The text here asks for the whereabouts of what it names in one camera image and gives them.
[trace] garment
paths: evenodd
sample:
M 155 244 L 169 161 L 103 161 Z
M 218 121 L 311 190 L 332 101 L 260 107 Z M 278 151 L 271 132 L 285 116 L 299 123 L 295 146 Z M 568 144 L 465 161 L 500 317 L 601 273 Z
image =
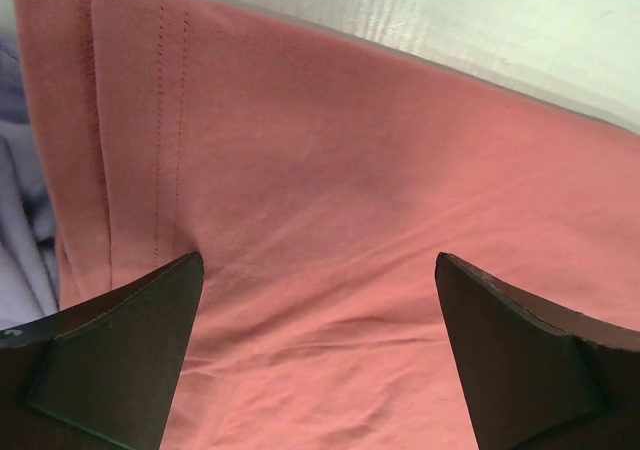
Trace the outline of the garment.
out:
M 452 252 L 638 328 L 640 141 L 206 0 L 16 0 L 64 307 L 199 250 L 163 449 L 461 449 Z
M 55 217 L 15 43 L 0 37 L 0 329 L 55 313 Z

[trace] white surface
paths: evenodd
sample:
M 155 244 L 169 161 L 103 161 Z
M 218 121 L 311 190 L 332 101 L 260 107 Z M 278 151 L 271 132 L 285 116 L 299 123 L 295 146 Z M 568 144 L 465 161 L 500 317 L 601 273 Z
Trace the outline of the white surface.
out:
M 640 130 L 640 0 L 229 1 Z M 0 29 L 15 28 L 12 13 L 0 0 Z

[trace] gray-blue garment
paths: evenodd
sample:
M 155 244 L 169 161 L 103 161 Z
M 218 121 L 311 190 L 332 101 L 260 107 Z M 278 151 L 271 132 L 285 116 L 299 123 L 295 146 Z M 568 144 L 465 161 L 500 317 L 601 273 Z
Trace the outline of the gray-blue garment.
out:
M 0 329 L 58 310 L 54 239 L 17 47 L 0 36 Z

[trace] pink fabric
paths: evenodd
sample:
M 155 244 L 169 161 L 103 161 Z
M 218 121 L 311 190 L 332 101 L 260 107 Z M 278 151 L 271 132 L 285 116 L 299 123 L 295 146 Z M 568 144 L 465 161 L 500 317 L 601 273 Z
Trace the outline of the pink fabric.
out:
M 16 0 L 65 306 L 198 249 L 163 449 L 462 449 L 439 251 L 640 328 L 640 143 L 204 0 Z

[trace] dark plastic part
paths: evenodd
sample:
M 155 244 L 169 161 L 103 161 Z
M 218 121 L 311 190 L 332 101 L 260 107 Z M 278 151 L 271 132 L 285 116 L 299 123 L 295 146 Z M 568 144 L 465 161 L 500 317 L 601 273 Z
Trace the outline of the dark plastic part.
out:
M 0 448 L 157 450 L 203 284 L 186 255 L 0 332 Z
M 436 284 L 480 450 L 640 448 L 640 333 L 454 255 Z

